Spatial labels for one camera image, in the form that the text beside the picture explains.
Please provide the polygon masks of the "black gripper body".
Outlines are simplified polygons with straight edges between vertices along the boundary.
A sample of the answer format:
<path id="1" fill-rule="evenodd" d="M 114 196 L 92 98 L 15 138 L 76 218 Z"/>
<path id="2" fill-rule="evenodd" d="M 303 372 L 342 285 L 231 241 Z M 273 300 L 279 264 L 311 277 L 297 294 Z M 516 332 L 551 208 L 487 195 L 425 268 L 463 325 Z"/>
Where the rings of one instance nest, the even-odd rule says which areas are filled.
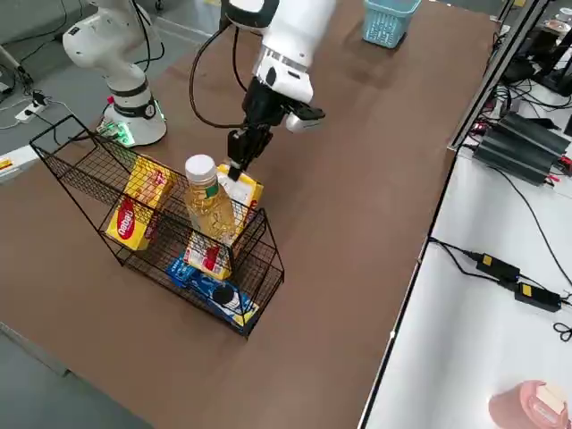
<path id="1" fill-rule="evenodd" d="M 242 123 L 244 131 L 268 132 L 272 127 L 282 123 L 288 111 L 290 100 L 273 91 L 258 78 L 253 78 L 242 102 L 245 118 Z"/>

